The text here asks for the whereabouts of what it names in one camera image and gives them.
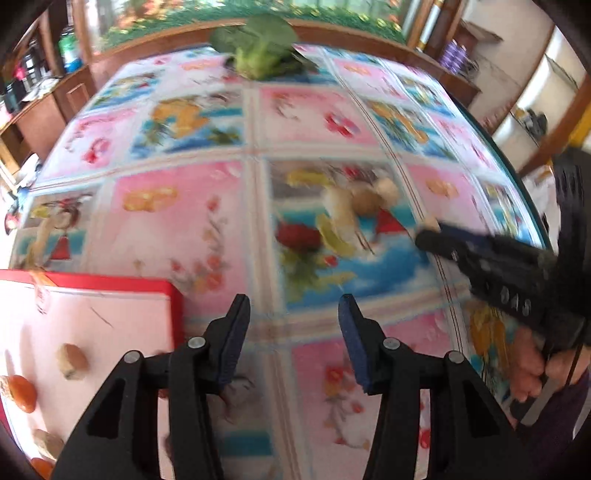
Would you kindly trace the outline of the right hand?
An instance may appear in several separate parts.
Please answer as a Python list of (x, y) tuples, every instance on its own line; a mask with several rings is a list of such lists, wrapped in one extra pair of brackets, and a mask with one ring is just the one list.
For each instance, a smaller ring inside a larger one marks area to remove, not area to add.
[(568, 350), (544, 360), (533, 332), (527, 327), (519, 327), (510, 349), (509, 379), (513, 399), (524, 403), (529, 398), (538, 397), (543, 388), (543, 374), (556, 381), (559, 389), (577, 383), (589, 367), (590, 348), (581, 349), (571, 372), (575, 356), (575, 350)]

